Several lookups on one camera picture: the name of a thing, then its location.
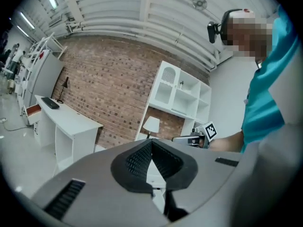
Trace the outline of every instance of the white desk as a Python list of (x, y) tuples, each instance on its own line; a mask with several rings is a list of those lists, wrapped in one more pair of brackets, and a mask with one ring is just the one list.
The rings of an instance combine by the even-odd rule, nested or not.
[(55, 143), (59, 171), (69, 167), (80, 158), (93, 153), (99, 127), (95, 122), (66, 104), (51, 109), (42, 97), (35, 95), (41, 107), (39, 121), (35, 127), (35, 138), (41, 147)]

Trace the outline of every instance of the white cabinet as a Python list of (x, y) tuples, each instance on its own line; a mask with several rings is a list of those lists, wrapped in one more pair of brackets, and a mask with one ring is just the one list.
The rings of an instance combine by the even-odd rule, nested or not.
[(163, 61), (154, 80), (136, 140), (149, 106), (184, 118), (181, 136), (189, 135), (194, 127), (208, 122), (211, 93), (207, 84)]

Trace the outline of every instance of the white floor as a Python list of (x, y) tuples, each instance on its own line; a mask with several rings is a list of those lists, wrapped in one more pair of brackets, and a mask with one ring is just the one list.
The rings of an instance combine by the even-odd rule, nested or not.
[[(26, 127), (19, 116), (14, 95), (0, 96), (0, 119), (6, 118), (9, 130)], [(6, 131), (0, 123), (0, 150), (3, 173), (12, 189), (20, 189), (27, 197), (53, 176), (56, 164), (55, 147), (40, 148), (34, 139), (33, 128)]]

